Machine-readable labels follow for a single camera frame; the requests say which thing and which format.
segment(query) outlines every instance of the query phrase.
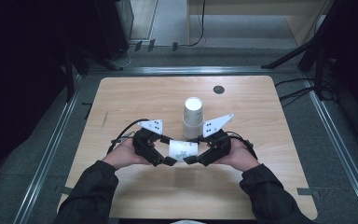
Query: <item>black cloth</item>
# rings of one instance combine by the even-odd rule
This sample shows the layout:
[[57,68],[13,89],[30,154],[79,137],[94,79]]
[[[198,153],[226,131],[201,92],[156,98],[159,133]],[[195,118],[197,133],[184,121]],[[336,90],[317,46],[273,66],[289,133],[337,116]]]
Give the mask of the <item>black cloth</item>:
[[[53,223],[107,223],[118,184],[115,170],[103,161],[91,165],[62,203]],[[242,177],[240,186],[251,199],[258,223],[313,223],[264,164],[244,172]]]

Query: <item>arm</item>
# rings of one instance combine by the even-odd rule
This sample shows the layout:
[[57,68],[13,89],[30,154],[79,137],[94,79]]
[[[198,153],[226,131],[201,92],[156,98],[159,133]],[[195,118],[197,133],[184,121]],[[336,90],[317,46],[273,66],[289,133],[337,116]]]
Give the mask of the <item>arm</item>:
[[53,223],[107,223],[118,184],[115,171],[132,164],[149,163],[135,155],[127,139],[83,172]]
[[241,141],[231,139],[230,153],[215,163],[243,172],[240,186],[251,199],[258,223],[313,223],[301,213],[278,178],[260,164]]

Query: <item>black jacket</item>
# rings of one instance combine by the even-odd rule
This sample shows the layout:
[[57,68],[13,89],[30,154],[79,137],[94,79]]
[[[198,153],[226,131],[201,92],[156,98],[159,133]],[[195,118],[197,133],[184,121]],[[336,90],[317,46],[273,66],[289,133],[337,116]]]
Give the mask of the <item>black jacket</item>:
[[[258,223],[313,223],[265,165],[244,172],[242,177],[240,186],[251,199]],[[115,168],[95,162],[83,172],[53,223],[107,223],[117,184]]]

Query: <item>wooden desk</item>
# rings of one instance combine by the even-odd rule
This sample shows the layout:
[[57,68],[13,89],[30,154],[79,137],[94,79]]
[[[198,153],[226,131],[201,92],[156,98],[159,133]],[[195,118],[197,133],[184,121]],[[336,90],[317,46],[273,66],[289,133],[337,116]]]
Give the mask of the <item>wooden desk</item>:
[[[216,94],[213,87],[223,86]],[[316,218],[292,136],[270,77],[110,77],[102,80],[83,132],[66,186],[106,154],[110,141],[131,122],[163,119],[163,133],[183,139],[185,99],[203,101],[205,119],[233,113],[224,131],[255,144],[259,161],[269,167],[296,199],[301,211]],[[156,149],[168,155],[168,146]],[[200,150],[207,149],[206,144]],[[248,196],[240,189],[241,172],[225,165],[176,163],[173,167],[133,165],[117,171],[120,180],[111,217],[254,219]]]
[[[187,44],[190,16],[202,14],[202,0],[187,0]],[[332,0],[208,0],[205,15],[283,15],[299,46],[312,34]]]

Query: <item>table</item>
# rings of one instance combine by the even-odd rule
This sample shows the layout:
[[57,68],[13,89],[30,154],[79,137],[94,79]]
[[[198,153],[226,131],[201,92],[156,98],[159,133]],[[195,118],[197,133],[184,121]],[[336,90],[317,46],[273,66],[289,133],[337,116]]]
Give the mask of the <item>table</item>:
[[[332,0],[208,0],[205,15],[283,15],[299,46],[331,7]],[[187,0],[187,44],[190,16],[202,14],[202,0]]]
[[[222,86],[222,94],[213,92]],[[137,119],[163,119],[163,133],[183,137],[185,100],[203,101],[206,120],[234,114],[224,131],[239,133],[255,144],[259,161],[269,167],[296,199],[301,211],[316,218],[296,148],[272,79],[254,77],[108,77],[101,81],[66,187],[72,188],[82,172],[106,154],[110,141]],[[135,125],[131,131],[140,127]],[[156,143],[165,157],[168,146]],[[208,149],[200,145],[200,151]],[[117,171],[119,184],[111,217],[255,219],[248,196],[241,191],[241,172],[225,165],[173,167],[133,165]]]

